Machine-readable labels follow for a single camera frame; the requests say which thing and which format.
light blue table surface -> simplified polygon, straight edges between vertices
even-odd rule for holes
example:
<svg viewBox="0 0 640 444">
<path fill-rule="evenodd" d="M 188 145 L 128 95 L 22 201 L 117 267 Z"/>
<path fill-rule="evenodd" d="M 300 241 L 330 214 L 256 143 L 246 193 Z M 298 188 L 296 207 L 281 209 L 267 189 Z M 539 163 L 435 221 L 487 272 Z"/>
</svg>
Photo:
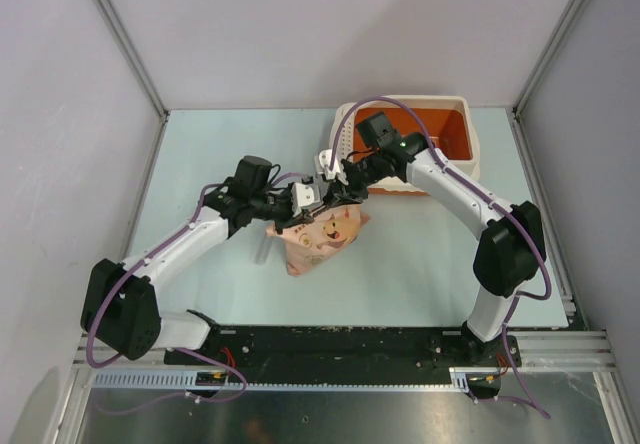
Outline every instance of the light blue table surface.
<svg viewBox="0 0 640 444">
<path fill-rule="evenodd" d="M 174 111 L 163 137 L 132 242 L 140 252 L 191 215 L 201 187 L 232 175 L 247 154 L 283 172 L 313 171 L 328 147 L 333 109 Z M 472 109 L 480 182 L 514 203 L 531 199 L 504 109 Z M 458 326 L 479 284 L 477 243 L 430 197 L 371 196 L 360 238 L 312 272 L 286 272 L 284 243 L 256 264 L 266 225 L 254 222 L 203 255 L 159 298 L 225 324 Z M 528 289 L 542 292 L 540 273 Z M 546 302 L 523 299 L 514 326 L 567 325 L 557 287 Z"/>
</svg>

metal frame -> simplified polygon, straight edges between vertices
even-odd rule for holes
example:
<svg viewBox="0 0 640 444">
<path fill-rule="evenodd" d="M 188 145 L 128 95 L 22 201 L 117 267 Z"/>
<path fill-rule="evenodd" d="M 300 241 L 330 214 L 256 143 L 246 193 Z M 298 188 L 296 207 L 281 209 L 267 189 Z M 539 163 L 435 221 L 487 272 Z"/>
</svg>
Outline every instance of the metal frame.
<svg viewBox="0 0 640 444">
<path fill-rule="evenodd" d="M 551 64 L 555 56 L 558 54 L 562 45 L 566 41 L 571 29 L 573 29 L 574 24 L 580 17 L 580 14 L 584 10 L 588 0 L 569 0 L 567 7 L 565 7 L 562 16 L 560 16 L 560 20 L 553 32 L 551 33 L 551 37 L 547 41 L 547 45 L 545 46 L 538 62 L 533 68 L 533 71 L 529 75 L 520 96 L 515 104 L 516 115 L 520 115 L 524 110 L 525 106 L 529 102 L 531 95 L 537 89 L 538 85 L 544 79 L 544 76 L 549 71 Z"/>
<path fill-rule="evenodd" d="M 160 99 L 160 95 L 156 90 L 151 77 L 149 77 L 149 73 L 147 72 L 144 64 L 142 63 L 142 59 L 140 58 L 140 54 L 136 51 L 129 34 L 127 33 L 124 25 L 122 24 L 122 20 L 118 16 L 118 13 L 115 10 L 111 0 L 93 0 L 98 8 L 98 11 L 104 18 L 104 22 L 109 28 L 111 35 L 113 36 L 114 41 L 122 51 L 122 55 L 124 56 L 127 64 L 129 64 L 129 68 L 133 73 L 134 77 L 140 84 L 140 87 L 144 91 L 147 99 L 149 99 L 149 103 L 153 106 L 153 109 L 156 111 L 159 117 L 164 118 L 167 113 L 164 104 L 162 103 L 162 99 Z"/>
<path fill-rule="evenodd" d="M 98 10 L 103 16 L 107 27 L 109 28 L 114 40 L 123 53 L 123 56 L 129 64 L 132 73 L 136 77 L 143 91 L 145 92 L 149 102 L 154 110 L 161 118 L 161 126 L 159 128 L 157 140 L 147 166 L 144 181 L 138 196 L 134 224 L 127 233 L 124 245 L 124 253 L 128 251 L 131 238 L 137 225 L 142 202 L 147 192 L 150 177 L 153 173 L 155 161 L 159 152 L 160 144 L 164 133 L 168 112 L 165 109 L 160 96 L 146 71 L 142 60 L 136 51 L 128 33 L 126 32 L 122 21 L 120 20 L 111 0 L 94 0 Z M 565 310 L 570 318 L 574 316 L 577 309 L 574 304 L 574 293 L 572 290 L 569 273 L 567 272 L 566 261 L 563 258 L 559 245 L 559 240 L 554 230 L 553 219 L 549 212 L 548 200 L 542 187 L 539 175 L 536 171 L 535 162 L 529 150 L 526 137 L 522 131 L 521 123 L 517 116 L 520 115 L 532 93 L 535 91 L 539 83 L 548 71 L 555 55 L 558 53 L 563 42 L 568 36 L 573 24 L 579 17 L 587 0 L 570 0 L 565 9 L 558 25 L 549 39 L 540 59 L 538 60 L 534 71 L 530 75 L 525 87 L 518 98 L 514 112 L 509 115 L 513 136 L 522 160 L 523 169 L 527 183 L 531 190 L 534 200 L 538 203 L 542 212 L 544 230 L 548 240 L 549 255 L 554 263 L 554 269 L 558 274 L 558 284 L 565 304 Z M 615 358 L 611 351 L 611 346 L 605 332 L 593 331 L 514 331 L 511 334 L 518 338 L 522 357 L 522 370 L 526 373 L 541 372 L 592 372 L 596 380 L 598 391 L 605 408 L 605 413 L 609 421 L 612 435 L 615 442 L 630 443 L 640 442 L 637 423 L 628 401 L 628 397 L 622 387 L 620 376 L 618 374 Z M 53 435 L 50 435 L 50 442 L 60 444 L 74 443 L 79 435 L 84 411 L 88 402 L 89 393 L 93 387 L 94 379 L 99 379 L 97 385 L 100 387 L 108 386 L 136 386 L 142 388 L 175 388 L 174 384 L 179 383 L 183 386 L 189 381 L 189 376 L 193 374 L 194 368 L 181 367 L 176 369 L 175 366 L 166 366 L 163 363 L 163 351 L 152 351 L 145 355 L 142 359 L 134 362 L 117 361 L 109 370 L 96 372 L 91 370 L 84 361 L 83 346 L 86 342 L 86 336 L 80 343 L 78 352 L 76 353 L 74 364 L 71 370 L 70 378 L 67 384 L 66 405 L 62 410 L 62 414 L 55 428 Z M 96 349 L 96 357 L 104 359 L 111 355 L 113 351 L 106 346 L 98 343 Z M 492 372 L 494 369 L 486 369 L 486 372 Z M 464 379 L 465 372 L 477 373 L 478 368 L 451 368 L 452 385 L 451 389 L 457 392 L 464 392 L 466 389 L 466 381 Z M 301 386 L 256 386 L 266 390 L 309 390 L 308 387 L 299 388 Z M 330 391 L 333 389 L 319 387 L 317 390 Z M 339 390 L 380 390 L 379 388 L 367 387 L 366 389 L 344 388 Z M 443 389 L 417 389 L 425 390 L 443 390 Z"/>
</svg>

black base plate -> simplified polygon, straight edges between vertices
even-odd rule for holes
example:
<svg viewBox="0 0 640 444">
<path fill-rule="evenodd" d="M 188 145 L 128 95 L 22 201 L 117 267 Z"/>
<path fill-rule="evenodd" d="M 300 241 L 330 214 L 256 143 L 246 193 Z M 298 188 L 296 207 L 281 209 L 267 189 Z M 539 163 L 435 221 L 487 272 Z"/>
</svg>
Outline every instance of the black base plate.
<svg viewBox="0 0 640 444">
<path fill-rule="evenodd" d="M 463 348 L 459 331 L 442 327 L 213 325 L 207 341 L 198 352 L 226 362 L 220 350 L 227 347 L 238 370 L 254 384 L 449 384 L 449 365 L 445 365 L 445 361 L 454 357 L 449 355 L 449 349 Z M 435 352 L 434 343 L 440 343 L 439 354 Z M 513 357 L 519 363 L 519 351 L 513 337 L 510 337 L 510 346 L 515 347 Z M 169 365 L 208 366 L 175 351 L 165 353 L 164 362 Z M 492 355 L 472 363 L 460 355 L 455 358 L 455 365 L 496 367 L 496 358 Z"/>
</svg>

cartoon face bag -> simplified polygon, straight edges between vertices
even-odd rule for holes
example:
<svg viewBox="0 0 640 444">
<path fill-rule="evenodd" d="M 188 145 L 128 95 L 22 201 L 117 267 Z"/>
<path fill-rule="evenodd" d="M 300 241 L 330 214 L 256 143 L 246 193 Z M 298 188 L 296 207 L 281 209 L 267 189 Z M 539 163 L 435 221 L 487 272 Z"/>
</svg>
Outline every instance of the cartoon face bag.
<svg viewBox="0 0 640 444">
<path fill-rule="evenodd" d="M 351 244 L 367 221 L 369 216 L 360 212 L 360 205 L 350 204 L 329 209 L 311 224 L 285 229 L 281 235 L 270 226 L 267 234 L 284 239 L 287 272 L 299 276 Z"/>
</svg>

metal floor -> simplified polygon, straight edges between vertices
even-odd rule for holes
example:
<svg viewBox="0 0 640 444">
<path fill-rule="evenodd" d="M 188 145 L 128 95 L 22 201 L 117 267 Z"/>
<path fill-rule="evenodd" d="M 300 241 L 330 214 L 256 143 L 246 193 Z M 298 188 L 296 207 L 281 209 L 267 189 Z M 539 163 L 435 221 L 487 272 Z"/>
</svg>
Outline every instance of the metal floor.
<svg viewBox="0 0 640 444">
<path fill-rule="evenodd" d="M 510 403 L 482 403 L 458 393 L 250 392 L 226 404 L 182 398 L 144 411 L 109 417 L 95 410 L 124 409 L 164 391 L 94 389 L 80 439 L 86 444 L 153 442 L 224 444 L 389 443 L 613 443 L 592 374 L 527 375 L 552 415 Z M 503 395 L 521 395 L 513 376 Z"/>
</svg>

